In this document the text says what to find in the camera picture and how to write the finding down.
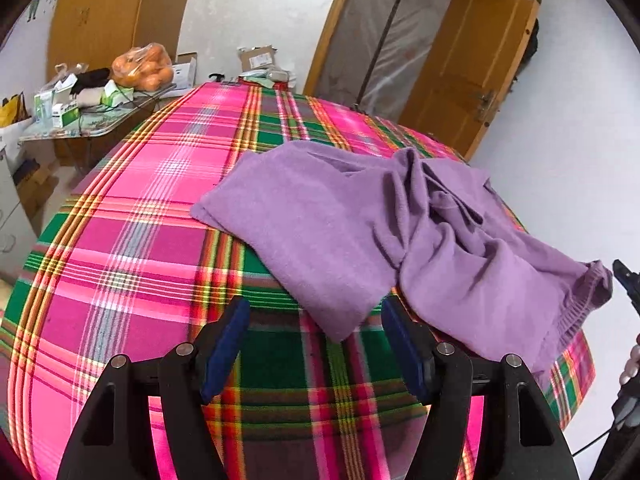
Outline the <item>pink plaid bed sheet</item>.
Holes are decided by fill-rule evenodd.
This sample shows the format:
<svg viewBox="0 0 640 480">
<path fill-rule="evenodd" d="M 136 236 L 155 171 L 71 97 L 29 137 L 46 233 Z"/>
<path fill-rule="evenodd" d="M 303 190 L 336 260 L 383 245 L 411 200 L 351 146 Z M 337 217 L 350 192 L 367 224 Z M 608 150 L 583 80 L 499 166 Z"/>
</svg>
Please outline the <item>pink plaid bed sheet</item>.
<svg viewBox="0 0 640 480">
<path fill-rule="evenodd" d="M 343 105 L 202 84 L 132 130 L 70 194 L 27 257 L 1 324 L 1 427 L 36 479 L 113 356 L 163 356 L 235 295 L 252 319 L 206 426 L 233 479 L 399 479 L 427 409 L 372 313 L 340 344 L 239 240 L 191 206 L 247 152 L 294 140 L 455 159 L 430 136 Z"/>
</svg>

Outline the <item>plastic covered doorway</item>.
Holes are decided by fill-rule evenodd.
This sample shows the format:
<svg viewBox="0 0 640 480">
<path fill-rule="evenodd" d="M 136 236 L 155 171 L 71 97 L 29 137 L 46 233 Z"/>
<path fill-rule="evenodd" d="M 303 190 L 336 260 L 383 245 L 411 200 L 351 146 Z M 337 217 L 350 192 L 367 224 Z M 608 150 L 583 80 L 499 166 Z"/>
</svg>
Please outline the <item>plastic covered doorway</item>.
<svg viewBox="0 0 640 480">
<path fill-rule="evenodd" d="M 452 0 L 333 0 L 307 96 L 398 122 Z"/>
</svg>

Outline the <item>wooden wardrobe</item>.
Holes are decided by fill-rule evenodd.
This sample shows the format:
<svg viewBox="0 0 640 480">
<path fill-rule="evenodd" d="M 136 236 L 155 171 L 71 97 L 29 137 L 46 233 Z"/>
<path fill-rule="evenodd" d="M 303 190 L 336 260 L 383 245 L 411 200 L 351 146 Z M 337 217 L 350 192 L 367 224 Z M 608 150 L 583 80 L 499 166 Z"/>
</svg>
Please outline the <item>wooden wardrobe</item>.
<svg viewBox="0 0 640 480">
<path fill-rule="evenodd" d="M 46 77 L 60 64 L 108 67 L 117 55 L 150 42 L 173 58 L 186 0 L 58 0 L 49 32 Z"/>
</svg>

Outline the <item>cardboard box with label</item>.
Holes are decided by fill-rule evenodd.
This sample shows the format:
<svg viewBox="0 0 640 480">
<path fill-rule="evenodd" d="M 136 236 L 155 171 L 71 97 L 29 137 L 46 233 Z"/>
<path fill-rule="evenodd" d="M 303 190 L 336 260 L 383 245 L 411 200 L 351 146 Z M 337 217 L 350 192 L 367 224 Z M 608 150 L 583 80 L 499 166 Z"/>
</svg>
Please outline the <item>cardboard box with label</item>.
<svg viewBox="0 0 640 480">
<path fill-rule="evenodd" d="M 277 50 L 273 46 L 239 48 L 238 57 L 243 72 L 259 70 L 276 64 Z"/>
</svg>

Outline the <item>grey filing cabinet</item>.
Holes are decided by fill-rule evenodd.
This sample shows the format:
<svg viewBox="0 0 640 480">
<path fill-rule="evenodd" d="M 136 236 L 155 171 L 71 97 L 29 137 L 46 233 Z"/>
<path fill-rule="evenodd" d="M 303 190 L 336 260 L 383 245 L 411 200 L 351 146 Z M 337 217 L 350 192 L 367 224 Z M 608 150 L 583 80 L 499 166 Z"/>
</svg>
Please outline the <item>grey filing cabinet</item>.
<svg viewBox="0 0 640 480">
<path fill-rule="evenodd" d="M 20 276 L 37 237 L 17 195 L 4 145 L 1 145 L 0 160 L 0 214 L 1 278 L 14 283 Z"/>
</svg>

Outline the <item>bag of oranges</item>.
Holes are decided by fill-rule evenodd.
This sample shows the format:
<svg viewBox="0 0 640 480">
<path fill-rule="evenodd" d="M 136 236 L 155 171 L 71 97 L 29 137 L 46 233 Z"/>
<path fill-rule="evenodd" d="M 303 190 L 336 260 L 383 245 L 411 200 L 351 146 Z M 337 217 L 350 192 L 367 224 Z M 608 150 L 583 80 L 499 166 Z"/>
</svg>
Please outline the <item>bag of oranges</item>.
<svg viewBox="0 0 640 480">
<path fill-rule="evenodd" d="M 134 47 L 114 59 L 112 79 L 122 87 L 154 92 L 174 79 L 171 59 L 162 44 Z"/>
</svg>

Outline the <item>white green medicine box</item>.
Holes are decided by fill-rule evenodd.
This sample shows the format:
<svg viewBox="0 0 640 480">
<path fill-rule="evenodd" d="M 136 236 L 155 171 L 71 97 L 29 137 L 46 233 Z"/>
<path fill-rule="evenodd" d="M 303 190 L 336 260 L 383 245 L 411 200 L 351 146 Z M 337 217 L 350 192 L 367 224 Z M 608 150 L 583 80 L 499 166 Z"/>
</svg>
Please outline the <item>white green medicine box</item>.
<svg viewBox="0 0 640 480">
<path fill-rule="evenodd" d="M 78 119 L 79 108 L 75 102 L 54 103 L 51 107 L 51 124 L 55 129 L 65 129 Z"/>
</svg>

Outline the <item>white carton box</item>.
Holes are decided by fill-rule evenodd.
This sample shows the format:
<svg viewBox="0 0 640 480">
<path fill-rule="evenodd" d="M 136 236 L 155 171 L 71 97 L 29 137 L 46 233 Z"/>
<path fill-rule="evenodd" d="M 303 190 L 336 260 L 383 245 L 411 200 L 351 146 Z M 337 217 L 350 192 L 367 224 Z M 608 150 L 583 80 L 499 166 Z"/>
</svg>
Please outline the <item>white carton box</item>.
<svg viewBox="0 0 640 480">
<path fill-rule="evenodd" d="M 172 83 L 177 90 L 192 88 L 195 84 L 196 69 L 198 68 L 198 54 L 186 52 L 178 54 L 172 64 L 174 78 Z"/>
</svg>

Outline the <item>wooden door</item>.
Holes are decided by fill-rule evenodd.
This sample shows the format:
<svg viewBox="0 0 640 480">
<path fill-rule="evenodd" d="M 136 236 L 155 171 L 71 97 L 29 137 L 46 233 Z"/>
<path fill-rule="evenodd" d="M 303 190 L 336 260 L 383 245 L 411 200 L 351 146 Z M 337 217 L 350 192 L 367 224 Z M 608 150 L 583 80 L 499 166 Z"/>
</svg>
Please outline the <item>wooden door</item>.
<svg viewBox="0 0 640 480">
<path fill-rule="evenodd" d="M 450 0 L 399 123 L 469 160 L 508 94 L 541 0 Z"/>
</svg>

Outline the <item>folding side table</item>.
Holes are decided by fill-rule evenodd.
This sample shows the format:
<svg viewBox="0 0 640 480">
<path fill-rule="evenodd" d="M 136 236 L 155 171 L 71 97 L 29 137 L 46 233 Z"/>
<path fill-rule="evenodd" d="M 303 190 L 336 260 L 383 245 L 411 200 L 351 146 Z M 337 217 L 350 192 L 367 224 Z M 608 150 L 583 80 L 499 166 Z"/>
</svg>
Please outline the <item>folding side table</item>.
<svg viewBox="0 0 640 480">
<path fill-rule="evenodd" d="M 18 138 L 18 145 L 36 142 L 58 142 L 65 157 L 78 174 L 86 174 L 92 167 L 92 144 L 95 140 L 114 133 L 121 125 L 134 119 L 145 120 L 152 115 L 166 94 L 175 90 L 175 84 L 165 84 L 154 92 L 134 92 L 134 96 L 116 107 L 97 105 L 84 108 L 69 125 L 58 128 L 44 122 L 34 122 Z"/>
</svg>

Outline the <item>purple fleece garment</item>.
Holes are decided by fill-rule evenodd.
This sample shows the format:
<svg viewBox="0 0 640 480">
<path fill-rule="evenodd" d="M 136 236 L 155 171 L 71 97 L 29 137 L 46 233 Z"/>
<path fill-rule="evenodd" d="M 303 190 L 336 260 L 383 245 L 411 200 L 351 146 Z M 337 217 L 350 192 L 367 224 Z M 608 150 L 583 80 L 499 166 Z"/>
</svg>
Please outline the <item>purple fleece garment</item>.
<svg viewBox="0 0 640 480">
<path fill-rule="evenodd" d="M 398 289 L 436 330 L 488 360 L 515 353 L 539 380 L 613 291 L 603 263 L 517 229 L 486 172 L 413 148 L 246 153 L 191 214 L 250 246 L 334 341 Z"/>
</svg>

